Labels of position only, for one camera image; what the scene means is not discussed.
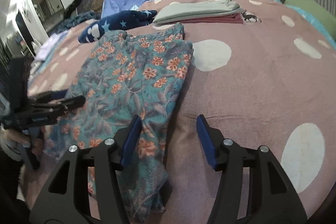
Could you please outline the left hand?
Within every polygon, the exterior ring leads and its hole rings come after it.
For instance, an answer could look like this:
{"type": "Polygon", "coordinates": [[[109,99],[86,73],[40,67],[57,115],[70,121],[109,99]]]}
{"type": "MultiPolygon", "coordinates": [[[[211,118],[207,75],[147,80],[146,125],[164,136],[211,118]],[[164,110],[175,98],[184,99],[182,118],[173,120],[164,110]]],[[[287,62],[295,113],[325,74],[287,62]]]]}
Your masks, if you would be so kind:
{"type": "MultiPolygon", "coordinates": [[[[22,157],[19,154],[18,145],[31,144],[29,137],[13,129],[2,129],[1,134],[1,148],[3,151],[12,159],[20,161],[22,157]]],[[[36,138],[32,145],[32,153],[39,156],[42,153],[43,145],[43,140],[36,138]]]]}

